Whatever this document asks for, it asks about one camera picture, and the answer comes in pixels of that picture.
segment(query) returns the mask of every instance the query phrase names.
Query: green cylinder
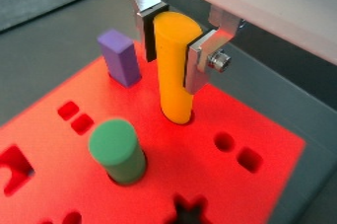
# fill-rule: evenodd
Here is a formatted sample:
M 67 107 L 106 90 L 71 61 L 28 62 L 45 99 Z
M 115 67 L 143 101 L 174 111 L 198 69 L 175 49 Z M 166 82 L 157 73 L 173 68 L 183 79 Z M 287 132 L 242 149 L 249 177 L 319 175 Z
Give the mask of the green cylinder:
M 115 183 L 131 184 L 142 177 L 146 159 L 133 125 L 126 120 L 102 122 L 91 132 L 87 147 Z

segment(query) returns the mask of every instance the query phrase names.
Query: circular hole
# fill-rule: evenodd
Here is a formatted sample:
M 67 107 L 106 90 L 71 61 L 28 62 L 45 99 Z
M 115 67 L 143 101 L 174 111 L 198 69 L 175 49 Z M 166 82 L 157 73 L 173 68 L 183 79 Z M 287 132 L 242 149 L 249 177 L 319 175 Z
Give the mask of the circular hole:
M 78 212 L 69 212 L 62 219 L 61 224 L 79 224 L 81 223 L 81 215 Z
M 219 151 L 229 152 L 234 148 L 234 139 L 226 132 L 221 132 L 214 136 L 214 144 Z
M 190 118 L 189 118 L 189 121 L 185 123 L 185 124 L 177 124 L 174 123 L 175 125 L 179 125 L 179 126 L 187 126 L 187 125 L 191 125 L 194 123 L 194 111 L 190 111 Z

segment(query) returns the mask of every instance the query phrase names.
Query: screw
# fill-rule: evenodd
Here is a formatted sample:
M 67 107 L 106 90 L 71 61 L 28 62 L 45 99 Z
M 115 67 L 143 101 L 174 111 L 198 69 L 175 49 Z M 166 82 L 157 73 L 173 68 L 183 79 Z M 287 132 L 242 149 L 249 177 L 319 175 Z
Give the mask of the screw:
M 238 30 L 242 29 L 242 28 L 246 26 L 246 23 L 247 23 L 246 20 L 245 20 L 245 19 L 241 19 L 237 29 L 238 29 Z
M 223 49 L 218 49 L 207 56 L 207 66 L 217 72 L 222 73 L 230 63 L 230 56 L 223 53 Z

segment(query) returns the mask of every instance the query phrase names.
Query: cutout hole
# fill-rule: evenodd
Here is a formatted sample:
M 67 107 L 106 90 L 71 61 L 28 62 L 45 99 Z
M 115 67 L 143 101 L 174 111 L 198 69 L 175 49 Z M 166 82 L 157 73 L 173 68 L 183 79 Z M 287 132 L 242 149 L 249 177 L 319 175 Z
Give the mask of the cutout hole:
M 197 199 L 189 203 L 177 194 L 173 197 L 174 217 L 166 221 L 166 224 L 205 224 L 210 223 L 205 216 L 206 199 L 198 196 Z
M 226 132 L 219 132 L 214 136 L 214 144 L 219 151 L 230 152 L 234 149 L 234 139 Z
M 5 166 L 12 172 L 10 180 L 4 187 L 5 196 L 12 196 L 24 183 L 34 175 L 34 169 L 16 145 L 10 146 L 1 153 L 0 167 L 1 166 Z
M 63 120 L 69 120 L 78 112 L 78 106 L 74 102 L 66 102 L 58 109 L 57 114 Z
M 81 114 L 78 118 L 70 123 L 70 127 L 78 135 L 82 135 L 93 125 L 93 120 L 87 114 Z
M 190 118 L 189 118 L 189 121 L 187 121 L 185 124 L 177 124 L 177 123 L 174 123 L 174 122 L 165 116 L 165 114 L 163 114 L 163 117 L 167 119 L 169 122 L 171 122 L 173 124 L 175 124 L 175 125 L 178 125 L 178 126 L 189 126 L 189 125 L 191 125 L 191 124 L 194 123 L 194 111 L 190 111 Z
M 61 222 L 61 224 L 81 224 L 81 215 L 78 212 L 69 212 Z
M 45 220 L 40 224 L 54 224 L 53 221 Z M 71 211 L 63 217 L 61 224 L 81 224 L 81 215 L 78 212 Z
M 262 166 L 263 159 L 254 150 L 243 148 L 237 156 L 237 162 L 250 173 L 255 173 Z

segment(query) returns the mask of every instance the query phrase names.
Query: gray table surface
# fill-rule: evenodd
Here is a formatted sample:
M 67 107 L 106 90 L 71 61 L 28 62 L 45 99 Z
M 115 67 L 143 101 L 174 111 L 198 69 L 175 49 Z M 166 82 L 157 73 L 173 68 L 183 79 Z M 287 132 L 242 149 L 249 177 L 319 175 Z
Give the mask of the gray table surface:
M 98 55 L 110 28 L 135 37 L 129 0 L 81 0 L 0 35 L 0 125 Z

